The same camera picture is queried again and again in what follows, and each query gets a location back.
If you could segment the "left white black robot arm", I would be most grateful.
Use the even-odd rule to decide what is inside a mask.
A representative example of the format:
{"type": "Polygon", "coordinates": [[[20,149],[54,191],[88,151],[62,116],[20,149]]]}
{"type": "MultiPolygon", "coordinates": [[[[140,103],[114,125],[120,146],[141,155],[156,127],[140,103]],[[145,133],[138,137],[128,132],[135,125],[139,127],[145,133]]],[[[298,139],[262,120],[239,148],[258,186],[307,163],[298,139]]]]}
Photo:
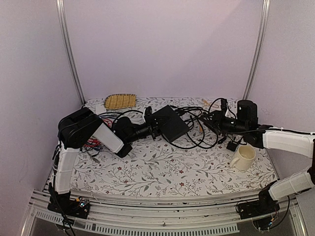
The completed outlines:
{"type": "Polygon", "coordinates": [[[145,109],[144,124],[132,123],[129,118],[122,117],[110,128],[97,114],[88,108],[82,108],[66,117],[58,124],[58,139],[53,156],[53,177],[49,183],[51,195],[48,210],[68,216],[86,219],[90,203],[79,197],[71,200],[70,180],[75,159],[80,149],[92,137],[102,145],[123,158],[132,150],[132,142],[161,134],[160,128],[167,123],[168,116],[152,113],[151,107],[145,109]]]}

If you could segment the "black network switch box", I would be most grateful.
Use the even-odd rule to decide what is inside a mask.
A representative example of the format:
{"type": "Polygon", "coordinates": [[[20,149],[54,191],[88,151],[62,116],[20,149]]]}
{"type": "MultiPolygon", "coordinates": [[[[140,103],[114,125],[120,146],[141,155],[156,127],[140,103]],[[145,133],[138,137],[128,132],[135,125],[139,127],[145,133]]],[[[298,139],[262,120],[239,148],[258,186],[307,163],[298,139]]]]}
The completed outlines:
{"type": "Polygon", "coordinates": [[[154,112],[156,115],[169,116],[170,120],[160,127],[161,135],[169,142],[172,143],[189,131],[188,125],[180,118],[180,116],[167,105],[158,111],[154,112]]]}

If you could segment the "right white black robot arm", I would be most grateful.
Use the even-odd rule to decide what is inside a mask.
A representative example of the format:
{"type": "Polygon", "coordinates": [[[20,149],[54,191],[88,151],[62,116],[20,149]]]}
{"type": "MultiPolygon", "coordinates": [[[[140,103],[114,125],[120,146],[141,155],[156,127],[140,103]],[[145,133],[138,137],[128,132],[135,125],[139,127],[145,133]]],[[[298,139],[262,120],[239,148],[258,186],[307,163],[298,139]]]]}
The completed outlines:
{"type": "MultiPolygon", "coordinates": [[[[255,148],[279,149],[305,157],[315,158],[315,135],[300,131],[259,125],[256,110],[239,109],[236,118],[228,118],[224,111],[213,111],[201,116],[202,122],[216,134],[243,136],[255,148]]],[[[278,211],[278,200],[308,191],[315,186],[315,167],[299,171],[282,180],[265,186],[258,194],[258,200],[238,204],[236,209],[241,219],[261,216],[278,211]]]]}

